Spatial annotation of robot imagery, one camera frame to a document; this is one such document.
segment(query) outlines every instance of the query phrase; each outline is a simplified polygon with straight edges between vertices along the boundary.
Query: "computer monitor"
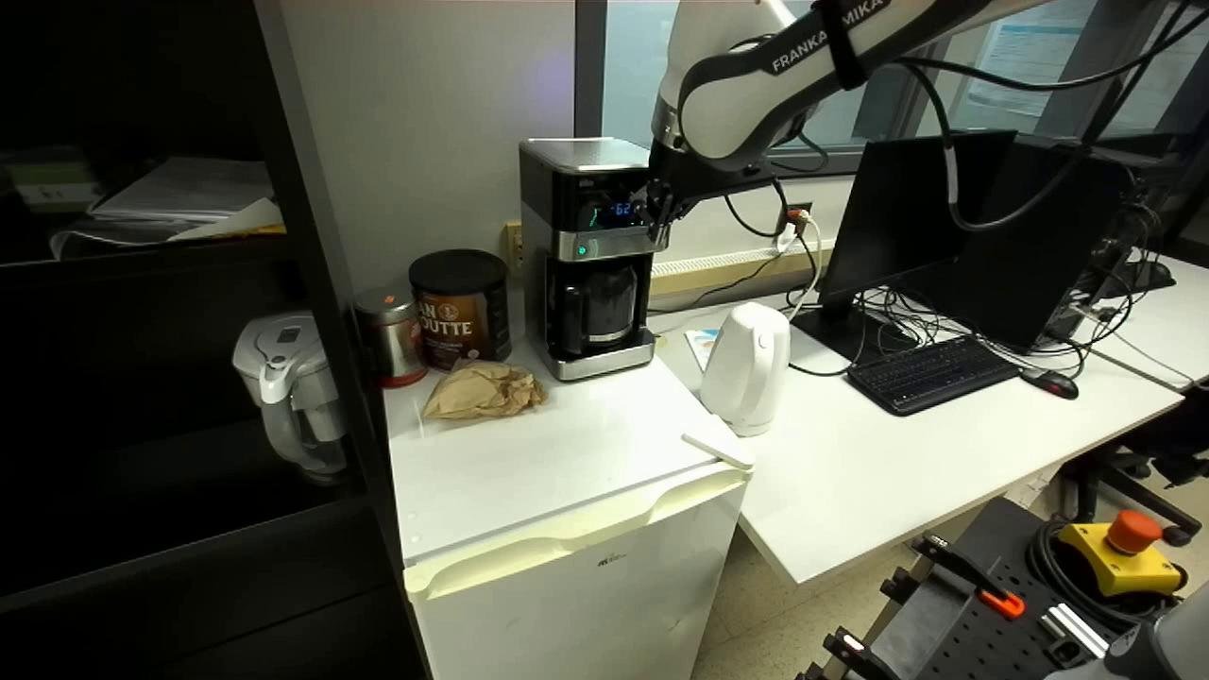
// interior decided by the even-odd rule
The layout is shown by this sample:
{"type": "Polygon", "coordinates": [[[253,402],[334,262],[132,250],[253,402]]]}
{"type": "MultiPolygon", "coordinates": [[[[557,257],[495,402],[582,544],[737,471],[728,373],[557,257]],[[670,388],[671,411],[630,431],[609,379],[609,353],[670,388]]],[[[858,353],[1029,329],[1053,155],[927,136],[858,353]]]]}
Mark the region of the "computer monitor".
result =
{"type": "MultiPolygon", "coordinates": [[[[965,217],[982,203],[1014,141],[1014,131],[957,141],[965,217]]],[[[848,361],[913,347],[900,329],[860,314],[853,299],[960,257],[965,243],[967,235],[947,221],[942,141],[864,143],[827,274],[817,284],[819,308],[798,314],[795,324],[848,361]]]]}
{"type": "MultiPolygon", "coordinates": [[[[1065,169],[1069,149],[972,131],[957,136],[957,158],[960,211],[980,222],[1043,192],[1065,169]]],[[[848,361],[913,347],[853,309],[853,295],[888,284],[980,337],[1031,353],[1045,333],[1063,333],[1063,301],[1121,217],[1127,192],[1131,169],[1091,155],[1019,221],[960,230],[947,221],[942,141],[869,143],[819,279],[819,309],[795,324],[848,361]]]]}

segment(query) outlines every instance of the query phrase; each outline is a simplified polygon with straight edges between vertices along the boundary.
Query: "coffee maker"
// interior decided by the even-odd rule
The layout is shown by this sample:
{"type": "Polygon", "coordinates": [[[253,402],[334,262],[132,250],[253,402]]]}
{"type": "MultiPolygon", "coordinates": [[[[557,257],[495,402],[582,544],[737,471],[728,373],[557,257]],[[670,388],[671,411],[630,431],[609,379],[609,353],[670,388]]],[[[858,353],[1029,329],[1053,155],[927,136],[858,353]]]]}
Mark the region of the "coffee maker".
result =
{"type": "Polygon", "coordinates": [[[646,149],[613,136],[521,143],[524,324],[558,381],[646,367],[651,262],[670,235],[646,221],[646,149]]]}

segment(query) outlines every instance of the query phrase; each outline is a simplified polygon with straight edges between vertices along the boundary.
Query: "white mini fridge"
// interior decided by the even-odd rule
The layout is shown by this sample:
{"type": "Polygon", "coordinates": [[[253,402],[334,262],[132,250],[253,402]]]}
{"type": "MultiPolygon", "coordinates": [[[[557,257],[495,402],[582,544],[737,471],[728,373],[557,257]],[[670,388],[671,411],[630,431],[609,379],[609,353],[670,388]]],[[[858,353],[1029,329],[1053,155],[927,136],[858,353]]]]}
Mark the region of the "white mini fridge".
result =
{"type": "Polygon", "coordinates": [[[385,410],[436,680],[689,680],[749,484],[685,444],[719,420],[660,364],[476,427],[419,427],[431,384],[385,410]]]}

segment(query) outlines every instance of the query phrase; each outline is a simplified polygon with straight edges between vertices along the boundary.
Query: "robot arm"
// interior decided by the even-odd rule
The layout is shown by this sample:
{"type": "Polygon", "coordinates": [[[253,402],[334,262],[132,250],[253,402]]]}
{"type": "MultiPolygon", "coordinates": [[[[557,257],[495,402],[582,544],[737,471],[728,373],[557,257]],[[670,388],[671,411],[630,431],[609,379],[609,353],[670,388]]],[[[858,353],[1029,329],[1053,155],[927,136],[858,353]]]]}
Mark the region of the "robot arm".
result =
{"type": "Polygon", "coordinates": [[[763,155],[817,104],[957,28],[1040,0],[681,0],[654,111],[654,221],[670,226],[701,196],[768,187],[763,155]]]}

